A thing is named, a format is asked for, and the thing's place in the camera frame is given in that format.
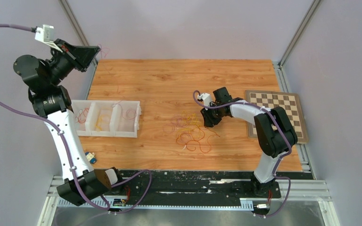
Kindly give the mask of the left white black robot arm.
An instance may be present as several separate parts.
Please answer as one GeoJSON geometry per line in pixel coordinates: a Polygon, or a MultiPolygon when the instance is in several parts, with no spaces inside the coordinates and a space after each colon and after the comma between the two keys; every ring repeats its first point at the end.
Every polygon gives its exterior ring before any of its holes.
{"type": "Polygon", "coordinates": [[[98,46],[74,46],[56,39],[50,59],[22,55],[13,64],[14,72],[28,87],[33,117],[44,121],[54,140],[63,178],[58,195],[76,206],[108,191],[120,195],[125,190],[125,182],[114,167],[94,170],[87,159],[73,120],[71,98],[60,84],[74,69],[87,71],[99,51],[98,46]]]}

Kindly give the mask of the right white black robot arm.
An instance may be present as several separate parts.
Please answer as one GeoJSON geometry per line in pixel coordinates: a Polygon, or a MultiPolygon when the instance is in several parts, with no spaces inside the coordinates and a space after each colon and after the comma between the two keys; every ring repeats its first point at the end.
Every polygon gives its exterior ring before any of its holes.
{"type": "Polygon", "coordinates": [[[267,108],[250,103],[242,98],[233,98],[225,87],[213,92],[193,93],[194,101],[202,107],[204,126],[212,128],[224,117],[242,119],[255,126],[262,155],[254,170],[250,190],[255,196],[269,191],[269,182],[274,180],[281,160],[290,155],[297,143],[297,134],[283,107],[267,108]]]}

